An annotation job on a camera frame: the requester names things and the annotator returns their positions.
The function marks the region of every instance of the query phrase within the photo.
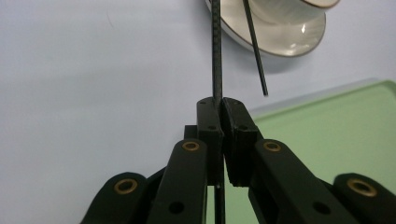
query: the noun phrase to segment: thin black stick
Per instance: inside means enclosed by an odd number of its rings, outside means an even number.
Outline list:
[[[250,32],[251,42],[256,56],[257,68],[259,69],[260,81],[262,82],[262,92],[264,96],[268,95],[267,84],[265,83],[264,71],[262,70],[262,58],[260,57],[259,46],[257,45],[256,33],[254,32],[253,19],[251,19],[250,5],[248,0],[244,0],[245,12],[247,14],[247,25]]]
[[[215,107],[222,99],[220,0],[212,0],[212,81]]]
[[[221,118],[222,71],[221,71],[221,16],[220,0],[212,1],[212,81],[215,108]],[[224,161],[219,159],[218,183],[215,186],[215,223],[225,224]]]

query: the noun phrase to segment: screw hole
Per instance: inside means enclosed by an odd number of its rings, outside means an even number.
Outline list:
[[[360,179],[351,178],[348,179],[346,183],[350,189],[363,196],[374,197],[377,194],[376,189],[373,186]]]
[[[137,181],[134,179],[122,179],[114,186],[118,194],[129,194],[137,188]]]
[[[321,213],[323,215],[329,215],[332,212],[332,210],[330,210],[329,206],[327,206],[324,203],[315,202],[313,204],[313,207],[315,208],[315,210],[317,212],[319,212],[319,213]]]
[[[184,211],[184,204],[181,202],[173,202],[169,205],[169,212],[173,214],[180,214]]]
[[[246,131],[248,129],[248,127],[245,125],[241,125],[241,126],[239,126],[239,129],[242,131]]]

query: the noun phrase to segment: carbon fiber rod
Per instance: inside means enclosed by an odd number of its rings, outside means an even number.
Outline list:
[[[254,49],[254,56],[256,56],[256,64],[257,64],[257,68],[259,69],[260,81],[262,83],[262,93],[264,93],[264,96],[267,96],[268,90],[267,90],[267,84],[265,82],[264,71],[262,69],[262,58],[260,56],[260,50],[257,44],[256,33],[254,31],[253,19],[251,18],[250,5],[248,4],[248,0],[244,0],[244,7],[245,7],[245,13],[247,14],[247,25],[248,25],[248,30],[250,32],[251,43]]]

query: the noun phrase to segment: light green surface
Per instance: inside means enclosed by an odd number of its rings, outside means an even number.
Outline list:
[[[255,118],[265,138],[284,142],[317,177],[367,175],[396,192],[396,84],[376,83]],[[248,189],[226,188],[227,223],[257,223]],[[207,223],[214,223],[213,190]]]

